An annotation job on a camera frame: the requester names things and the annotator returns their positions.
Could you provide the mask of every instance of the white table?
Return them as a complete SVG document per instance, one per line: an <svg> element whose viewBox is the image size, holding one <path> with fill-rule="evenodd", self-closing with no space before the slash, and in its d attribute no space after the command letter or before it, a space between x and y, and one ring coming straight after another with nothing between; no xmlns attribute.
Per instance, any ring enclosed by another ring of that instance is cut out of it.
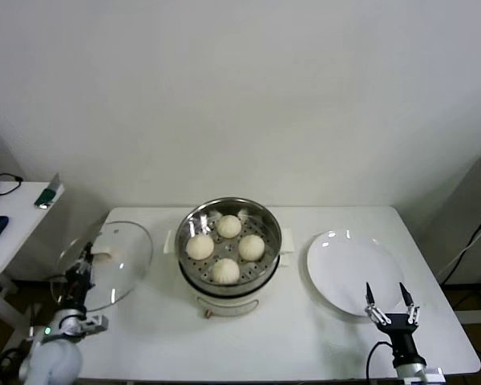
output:
<svg viewBox="0 0 481 385"><path fill-rule="evenodd" d="M17 182L0 182L0 192L9 191L16 185ZM9 224L0 235L0 286L4 288L0 293L0 318L23 333L28 331L29 321L3 299L7 290L17 289L3 271L50 211L34 206L35 200L47 186L46 182L23 182L19 189L0 197L0 216L9 217ZM57 201L63 192L64 187L61 185L54 201Z"/></svg>
<svg viewBox="0 0 481 385"><path fill-rule="evenodd" d="M163 254L167 231L190 208L112 210L107 221L135 221L148 229L156 254L144 282L123 301L102 310L110 320L109 330L79 344L81 377L161 382L364 379L370 348L388 338L367 319L329 305L303 274L310 241L329 229L369 232L395 256L406 288L422 307L414 338L429 366L441 367L446 374L479 370L468 337L394 209L270 209L282 228L293 231L296 253L289 267L278 269L268 288L272 293L252 313L210 319L194 305L176 259ZM395 377L390 349L376 351L371 376Z"/></svg>

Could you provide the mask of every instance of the steamed bun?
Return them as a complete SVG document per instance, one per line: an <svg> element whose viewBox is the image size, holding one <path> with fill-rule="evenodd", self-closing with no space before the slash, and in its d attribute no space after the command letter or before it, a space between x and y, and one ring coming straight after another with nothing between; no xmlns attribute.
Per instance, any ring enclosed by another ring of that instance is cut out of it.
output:
<svg viewBox="0 0 481 385"><path fill-rule="evenodd" d="M214 241L209 235L196 235L188 240L185 251L190 258L201 261L214 252Z"/></svg>
<svg viewBox="0 0 481 385"><path fill-rule="evenodd" d="M217 222L217 232L223 238L234 238L241 232L241 221L233 215L225 215Z"/></svg>
<svg viewBox="0 0 481 385"><path fill-rule="evenodd" d="M239 242L239 254L246 261L258 261L265 251L265 243L257 235L248 235Z"/></svg>
<svg viewBox="0 0 481 385"><path fill-rule="evenodd" d="M239 280L240 275L239 265L230 258L220 259L212 267L212 279L220 284L235 283Z"/></svg>

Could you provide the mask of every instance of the metal steamer tray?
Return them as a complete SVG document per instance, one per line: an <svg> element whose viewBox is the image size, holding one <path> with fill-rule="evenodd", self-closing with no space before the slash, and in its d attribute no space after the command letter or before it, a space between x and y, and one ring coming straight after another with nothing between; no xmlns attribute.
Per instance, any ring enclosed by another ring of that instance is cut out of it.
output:
<svg viewBox="0 0 481 385"><path fill-rule="evenodd" d="M235 215L242 229L234 238L223 238L216 231L221 216ZM191 259L185 252L188 240L197 234L208 234L214 240L214 252L202 261ZM256 234L265 243L265 253L258 261L245 261L239 255L239 242ZM264 206L243 198L220 198L192 210L176 232L175 250L180 269L187 281L199 291L218 298L238 298L260 289L273 276L281 247L281 230L274 215ZM222 285L212 279L212 267L222 258L231 258L240 268L235 284Z"/></svg>

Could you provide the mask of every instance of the glass lid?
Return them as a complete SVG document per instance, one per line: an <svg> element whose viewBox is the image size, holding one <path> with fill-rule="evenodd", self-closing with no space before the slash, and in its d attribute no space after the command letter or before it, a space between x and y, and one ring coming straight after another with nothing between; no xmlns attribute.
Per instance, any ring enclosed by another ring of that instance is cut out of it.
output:
<svg viewBox="0 0 481 385"><path fill-rule="evenodd" d="M86 246L92 244L93 287L87 292L87 311L104 309L126 297L143 280L152 263L153 242L149 232L130 221L93 225L72 241L57 260L51 293L56 302L71 288L65 272L80 263Z"/></svg>

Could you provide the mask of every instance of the tabletop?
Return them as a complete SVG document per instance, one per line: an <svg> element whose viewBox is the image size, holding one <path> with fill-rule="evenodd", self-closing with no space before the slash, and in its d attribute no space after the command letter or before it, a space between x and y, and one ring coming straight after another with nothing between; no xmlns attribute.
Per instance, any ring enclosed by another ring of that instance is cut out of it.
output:
<svg viewBox="0 0 481 385"><path fill-rule="evenodd" d="M17 182L0 182L0 192L9 191L15 185ZM23 182L11 194L0 197L0 215L9 217L9 224L0 235L0 274L50 211L50 208L43 210L34 206L35 200L47 186L47 182ZM63 192L64 186L60 185L54 201Z"/></svg>
<svg viewBox="0 0 481 385"><path fill-rule="evenodd" d="M101 310L109 329L79 343L83 379L139 381L313 381L364 379L371 347L387 337L366 318L341 312L307 282L304 261L314 236L335 229L373 234L396 258L421 306L414 333L428 366L476 372L480 361L406 226L391 207L271 207L291 228L295 253L277 270L270 293L251 313L203 318L164 240L191 208L117 208L107 221L134 221L151 234L146 278ZM376 350L371 377L395 378L390 349Z"/></svg>

